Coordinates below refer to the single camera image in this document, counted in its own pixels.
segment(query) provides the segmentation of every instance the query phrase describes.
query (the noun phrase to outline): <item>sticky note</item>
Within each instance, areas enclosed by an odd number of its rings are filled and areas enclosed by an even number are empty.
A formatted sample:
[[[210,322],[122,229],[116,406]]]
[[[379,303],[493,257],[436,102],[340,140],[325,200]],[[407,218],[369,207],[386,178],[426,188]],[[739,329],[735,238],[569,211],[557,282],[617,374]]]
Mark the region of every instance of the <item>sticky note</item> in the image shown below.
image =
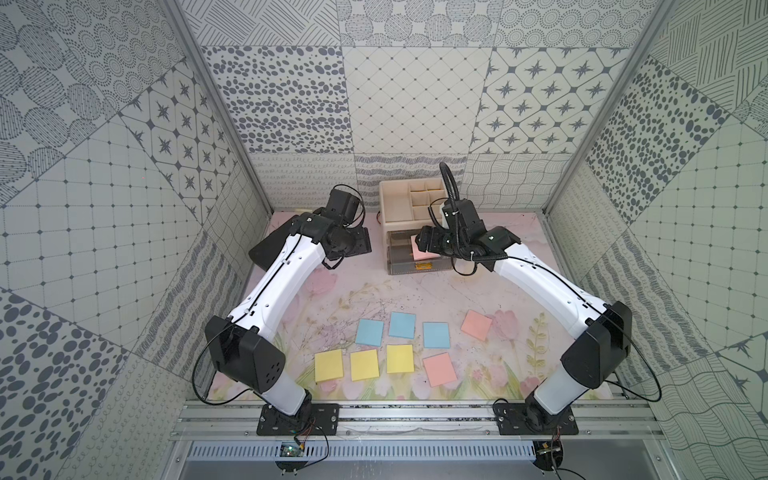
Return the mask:
[[[359,345],[382,345],[382,334],[384,333],[384,322],[381,320],[360,319],[357,326],[357,337],[355,343]]]
[[[340,379],[344,376],[341,350],[315,353],[315,382]]]
[[[349,354],[352,367],[352,381],[375,379],[379,376],[379,356],[375,349]]]
[[[438,253],[422,252],[419,250],[416,246],[416,235],[411,235],[411,250],[413,250],[413,259],[416,261],[440,257]]]
[[[469,310],[462,324],[462,332],[474,336],[476,339],[484,342],[491,329],[491,322],[487,316],[480,315],[474,310]]]
[[[427,371],[430,386],[440,386],[456,380],[456,371],[447,352],[424,359],[424,370]]]
[[[412,339],[416,331],[416,315],[412,313],[392,312],[389,317],[389,336]]]
[[[449,349],[451,348],[451,336],[448,333],[447,323],[424,322],[424,348]]]
[[[413,372],[413,345],[386,346],[386,372]]]

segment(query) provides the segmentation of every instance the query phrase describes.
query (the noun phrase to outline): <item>yellow sticky note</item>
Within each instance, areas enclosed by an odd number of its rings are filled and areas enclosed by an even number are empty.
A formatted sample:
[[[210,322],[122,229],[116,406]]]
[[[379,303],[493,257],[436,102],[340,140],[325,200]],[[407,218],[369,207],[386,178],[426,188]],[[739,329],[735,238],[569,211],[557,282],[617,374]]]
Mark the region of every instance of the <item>yellow sticky note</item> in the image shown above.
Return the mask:
[[[375,349],[349,354],[352,366],[352,381],[375,379],[379,377],[379,355]]]
[[[341,350],[315,353],[315,382],[340,379],[344,376]]]
[[[413,372],[413,345],[386,346],[386,372]]]

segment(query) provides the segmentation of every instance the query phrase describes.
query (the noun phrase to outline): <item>table surface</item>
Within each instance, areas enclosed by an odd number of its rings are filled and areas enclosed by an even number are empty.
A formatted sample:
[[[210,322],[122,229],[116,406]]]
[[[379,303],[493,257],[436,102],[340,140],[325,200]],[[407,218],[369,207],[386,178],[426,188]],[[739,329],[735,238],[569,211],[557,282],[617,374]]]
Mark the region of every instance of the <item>table surface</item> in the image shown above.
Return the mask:
[[[295,213],[276,212],[270,231]],[[488,229],[508,228],[539,259],[557,270],[557,264],[535,214],[484,213]],[[346,258],[333,271],[320,266],[310,274],[289,305],[275,345],[286,354],[285,373],[312,393],[316,400],[493,400],[524,399],[557,366],[573,339],[544,309],[512,282],[480,266],[473,276],[453,271],[391,276],[386,269],[381,227],[375,214],[365,221],[372,252]],[[460,271],[471,271],[458,265]],[[247,293],[263,275],[259,267],[249,279]],[[468,310],[493,320],[486,341],[461,332]],[[389,337],[392,312],[416,315],[415,338]],[[378,348],[378,379],[353,382],[349,375],[349,353],[375,347],[356,345],[360,319],[384,320],[384,337]],[[451,348],[425,349],[423,322],[446,322]],[[413,345],[414,373],[386,373],[386,345]],[[331,349],[343,350],[344,377],[315,383],[314,355]],[[422,359],[448,352],[458,379],[432,388]],[[209,400],[231,398],[243,385],[218,372]],[[241,399],[256,399],[248,392]],[[611,399],[603,384],[584,394],[583,399]]]

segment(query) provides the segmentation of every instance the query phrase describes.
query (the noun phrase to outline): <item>beige organizer box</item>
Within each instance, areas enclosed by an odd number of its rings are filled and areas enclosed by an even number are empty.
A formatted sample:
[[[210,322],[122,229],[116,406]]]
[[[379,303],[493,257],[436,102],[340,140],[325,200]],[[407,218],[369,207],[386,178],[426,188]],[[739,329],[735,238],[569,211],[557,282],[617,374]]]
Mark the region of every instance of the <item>beige organizer box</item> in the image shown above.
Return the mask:
[[[433,201],[447,196],[440,177],[380,182],[379,205],[384,247],[388,245],[387,232],[419,230],[423,225],[432,225],[427,207]],[[432,208],[439,211],[441,205],[442,202],[437,202]]]

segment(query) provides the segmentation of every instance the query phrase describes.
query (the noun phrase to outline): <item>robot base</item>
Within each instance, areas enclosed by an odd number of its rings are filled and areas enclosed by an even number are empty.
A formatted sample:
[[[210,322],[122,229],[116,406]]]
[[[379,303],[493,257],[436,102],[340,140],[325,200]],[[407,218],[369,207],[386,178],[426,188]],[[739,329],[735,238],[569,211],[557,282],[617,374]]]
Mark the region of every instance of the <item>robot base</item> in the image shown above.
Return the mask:
[[[285,435],[294,436],[302,432],[310,424],[314,424],[310,435],[328,436],[336,434],[336,427],[339,425],[339,404],[338,403],[311,403],[311,412],[307,420],[302,420],[298,416],[288,416],[280,410],[265,405],[261,409],[261,418],[256,434],[259,436]]]
[[[558,426],[560,426],[560,435],[578,434],[578,425],[570,406],[563,410],[555,421],[545,425],[541,430],[531,428],[528,421],[528,406],[525,403],[495,403],[493,412],[499,435],[554,435]]]

